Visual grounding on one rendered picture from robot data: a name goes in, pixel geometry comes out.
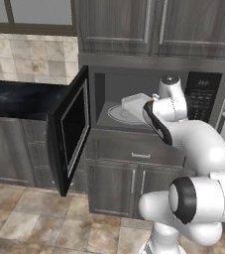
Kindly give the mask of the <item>window with dark frame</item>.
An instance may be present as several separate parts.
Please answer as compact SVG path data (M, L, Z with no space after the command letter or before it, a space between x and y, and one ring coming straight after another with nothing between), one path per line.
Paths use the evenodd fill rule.
M0 34L75 36L74 0L0 0Z

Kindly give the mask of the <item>black and grey microwave oven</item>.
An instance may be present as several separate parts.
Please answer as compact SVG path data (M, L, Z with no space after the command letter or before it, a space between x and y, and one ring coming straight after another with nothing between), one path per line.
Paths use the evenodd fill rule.
M189 117L209 121L223 78L225 61L182 60L81 54L80 65L88 66L91 125L94 129L149 133L147 125L129 125L111 119L107 111L121 105L125 97L159 91L160 79L180 77L182 90L190 98Z

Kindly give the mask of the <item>grey wood drawer front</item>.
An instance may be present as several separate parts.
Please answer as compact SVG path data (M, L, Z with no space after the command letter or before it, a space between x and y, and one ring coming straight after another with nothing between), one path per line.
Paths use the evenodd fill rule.
M149 155L150 159L133 158L131 153ZM129 161L181 167L184 155L166 145L155 134L141 134L92 129L86 143L88 159Z

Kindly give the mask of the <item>grey wood base cupboard run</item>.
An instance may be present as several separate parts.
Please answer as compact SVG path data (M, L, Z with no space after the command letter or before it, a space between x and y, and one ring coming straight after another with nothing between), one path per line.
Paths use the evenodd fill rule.
M0 183L56 190L46 142L47 119L0 117Z

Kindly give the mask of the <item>grey wood base cupboard door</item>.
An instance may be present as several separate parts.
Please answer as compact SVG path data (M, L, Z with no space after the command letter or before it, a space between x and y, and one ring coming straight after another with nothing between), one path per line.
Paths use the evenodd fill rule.
M139 166L136 181L137 190L136 190L135 214L134 214L134 217L137 219L141 219L138 203L141 197L141 183L143 170L146 170L144 193L152 191L167 191L169 189L170 183L174 179L195 176L194 171L186 170L184 168L148 166L148 165Z
M92 213L131 217L135 191L131 194L132 171L138 167L130 163L88 160L86 162L89 210Z

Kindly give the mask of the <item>white microwave turntable plate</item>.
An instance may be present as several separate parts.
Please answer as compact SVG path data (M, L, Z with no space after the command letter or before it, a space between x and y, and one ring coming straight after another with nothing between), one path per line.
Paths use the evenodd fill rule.
M108 109L108 116L120 123L129 125L144 125L144 122L124 109L121 105L115 105Z

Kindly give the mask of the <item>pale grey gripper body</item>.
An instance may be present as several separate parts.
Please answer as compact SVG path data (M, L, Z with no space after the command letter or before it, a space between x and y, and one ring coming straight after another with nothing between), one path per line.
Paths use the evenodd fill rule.
M143 107L147 101L151 99L150 96L144 93L138 93L122 99L122 107L132 114L142 114Z

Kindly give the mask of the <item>black microwave door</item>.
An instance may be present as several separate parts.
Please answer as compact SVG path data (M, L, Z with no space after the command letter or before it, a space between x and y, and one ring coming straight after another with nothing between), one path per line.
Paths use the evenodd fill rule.
M47 115L47 151L56 189L66 196L90 131L88 66L65 85Z

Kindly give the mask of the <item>grey wood wall cupboard door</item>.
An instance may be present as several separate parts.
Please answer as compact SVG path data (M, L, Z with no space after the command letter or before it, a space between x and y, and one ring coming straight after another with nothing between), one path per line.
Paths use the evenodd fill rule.
M147 56L156 12L152 0L145 44L147 0L75 0L78 49L82 54Z
M155 56L225 61L225 0L169 0L160 45L164 1L157 1L155 12Z

